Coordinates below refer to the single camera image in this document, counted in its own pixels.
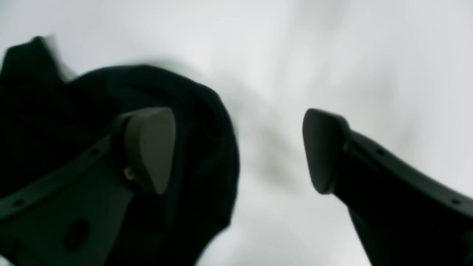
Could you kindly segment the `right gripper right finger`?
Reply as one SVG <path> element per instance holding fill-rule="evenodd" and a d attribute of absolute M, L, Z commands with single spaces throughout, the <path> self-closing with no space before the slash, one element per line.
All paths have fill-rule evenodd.
<path fill-rule="evenodd" d="M 312 184 L 347 207 L 372 266 L 471 266 L 472 199 L 411 167 L 334 113 L 308 109 Z"/>

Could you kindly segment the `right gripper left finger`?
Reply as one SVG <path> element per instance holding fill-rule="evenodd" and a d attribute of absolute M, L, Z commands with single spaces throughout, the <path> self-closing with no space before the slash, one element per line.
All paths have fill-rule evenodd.
<path fill-rule="evenodd" d="M 1 198 L 2 266 L 103 266 L 130 201 L 162 195 L 172 171 L 171 108 L 120 115 L 101 140 Z"/>

